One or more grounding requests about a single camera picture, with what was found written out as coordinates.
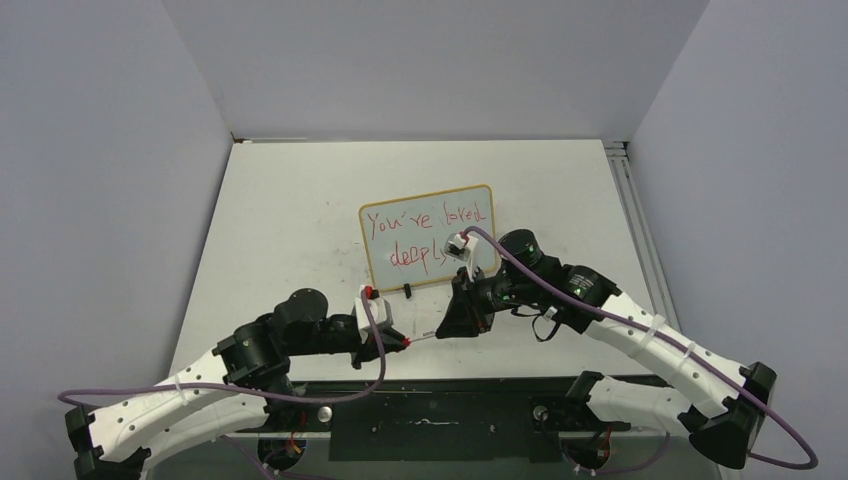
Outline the red whiteboard marker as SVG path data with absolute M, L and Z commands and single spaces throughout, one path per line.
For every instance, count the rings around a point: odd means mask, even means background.
M 404 340 L 404 345 L 406 347 L 409 347 L 412 344 L 419 343 L 419 342 L 422 342 L 422 341 L 425 341 L 425 340 L 434 339 L 435 337 L 436 337 L 436 331 L 435 330 L 427 331 L 427 332 L 425 332 L 421 335 L 414 336 L 412 338 L 406 338 Z

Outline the yellow framed whiteboard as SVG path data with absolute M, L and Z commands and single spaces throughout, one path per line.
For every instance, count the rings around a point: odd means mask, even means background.
M 469 226 L 495 233 L 485 184 L 365 204 L 358 217 L 370 278 L 387 291 L 450 279 L 465 263 L 442 252 L 446 241 Z

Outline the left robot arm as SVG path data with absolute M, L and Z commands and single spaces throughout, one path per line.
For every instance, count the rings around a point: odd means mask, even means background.
M 273 311 L 238 327 L 187 367 L 152 387 L 70 390 L 66 430 L 79 479 L 138 479 L 160 461 L 204 441 L 244 429 L 290 428 L 308 407 L 350 402 L 372 393 L 385 378 L 386 356 L 409 339 L 393 326 L 389 303 L 368 285 L 351 312 L 330 314 L 318 290 L 295 291 Z M 343 397 L 307 397 L 288 378 L 296 356 L 345 354 L 359 369 L 377 360 L 377 379 Z M 117 396 L 93 406 L 81 397 Z

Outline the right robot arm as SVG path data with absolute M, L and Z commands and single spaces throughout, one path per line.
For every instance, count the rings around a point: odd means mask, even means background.
M 496 313 L 529 307 L 615 348 L 665 383 L 640 385 L 584 371 L 565 397 L 573 425 L 661 430 L 687 438 L 701 455 L 730 469 L 740 470 L 752 458 L 777 380 L 772 368 L 709 351 L 599 272 L 544 254 L 530 230 L 511 231 L 498 241 L 502 263 L 492 276 L 474 264 L 477 244 L 476 235 L 461 232 L 443 248 L 464 265 L 451 280 L 437 338 L 477 337 L 491 330 Z

